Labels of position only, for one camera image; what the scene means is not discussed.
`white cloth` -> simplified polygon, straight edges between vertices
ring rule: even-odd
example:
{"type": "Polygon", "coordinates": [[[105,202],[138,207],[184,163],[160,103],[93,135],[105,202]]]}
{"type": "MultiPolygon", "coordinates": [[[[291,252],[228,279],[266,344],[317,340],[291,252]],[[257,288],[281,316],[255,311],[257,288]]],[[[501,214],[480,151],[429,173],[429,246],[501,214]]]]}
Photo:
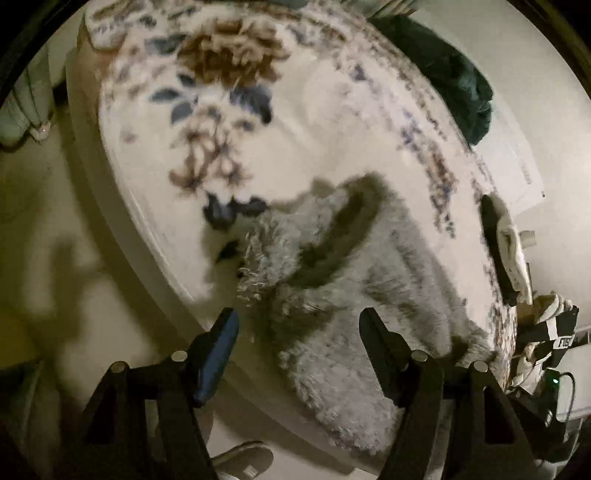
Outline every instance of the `white cloth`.
{"type": "Polygon", "coordinates": [[[519,230],[513,223],[509,209],[497,194],[491,194],[491,199],[499,214],[496,226],[496,240],[503,267],[513,286],[519,292],[517,301],[532,304],[530,277],[527,273],[527,263],[519,238],[519,230]]]}

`brown flower pattern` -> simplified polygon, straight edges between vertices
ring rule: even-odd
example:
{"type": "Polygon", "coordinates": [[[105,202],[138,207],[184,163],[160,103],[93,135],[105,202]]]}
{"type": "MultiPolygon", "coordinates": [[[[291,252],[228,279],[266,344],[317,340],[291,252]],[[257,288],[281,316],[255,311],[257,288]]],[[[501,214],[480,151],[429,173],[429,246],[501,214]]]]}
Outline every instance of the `brown flower pattern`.
{"type": "Polygon", "coordinates": [[[246,177],[235,160],[237,140],[254,131],[254,123],[239,119],[227,125],[215,106],[201,106],[183,127],[172,147],[186,145],[188,154],[183,168],[171,170],[168,177],[177,187],[195,192],[208,179],[224,179],[236,186],[246,177]]]}
{"type": "Polygon", "coordinates": [[[181,46],[178,60],[205,84],[220,81],[226,88],[252,87],[276,81],[275,61],[289,53],[267,22],[214,20],[181,46]]]}

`clothing pile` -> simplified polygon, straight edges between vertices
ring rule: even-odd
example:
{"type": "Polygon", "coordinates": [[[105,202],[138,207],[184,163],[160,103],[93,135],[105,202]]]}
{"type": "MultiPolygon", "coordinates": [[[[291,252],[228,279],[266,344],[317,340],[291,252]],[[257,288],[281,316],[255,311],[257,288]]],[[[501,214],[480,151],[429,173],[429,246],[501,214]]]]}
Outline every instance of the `clothing pile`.
{"type": "Polygon", "coordinates": [[[435,32],[408,17],[369,21],[429,79],[466,141],[476,145],[482,140],[491,125],[493,92],[476,66],[435,32]]]}
{"type": "Polygon", "coordinates": [[[556,292],[539,296],[534,307],[540,311],[532,325],[518,326],[517,346],[523,353],[517,363],[512,387],[521,387],[533,394],[543,371],[557,368],[573,344],[579,308],[556,292]]]}

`curtain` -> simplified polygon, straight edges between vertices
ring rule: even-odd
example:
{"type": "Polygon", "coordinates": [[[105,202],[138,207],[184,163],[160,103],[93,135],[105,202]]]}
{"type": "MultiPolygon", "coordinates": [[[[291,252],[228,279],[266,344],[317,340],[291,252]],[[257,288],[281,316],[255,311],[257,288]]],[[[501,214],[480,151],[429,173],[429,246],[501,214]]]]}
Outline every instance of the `curtain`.
{"type": "Polygon", "coordinates": [[[0,108],[0,144],[14,147],[29,132],[47,138],[54,109],[47,46],[33,57],[0,108]]]}

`shoe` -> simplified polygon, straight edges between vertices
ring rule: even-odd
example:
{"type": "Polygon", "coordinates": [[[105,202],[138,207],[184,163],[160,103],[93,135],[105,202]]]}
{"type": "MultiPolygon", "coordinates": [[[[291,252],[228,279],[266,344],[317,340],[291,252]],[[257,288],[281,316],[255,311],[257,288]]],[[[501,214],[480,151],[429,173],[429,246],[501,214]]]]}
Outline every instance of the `shoe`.
{"type": "Polygon", "coordinates": [[[266,472],[273,463],[273,452],[263,442],[245,442],[212,458],[220,478],[253,480],[266,472]]]}

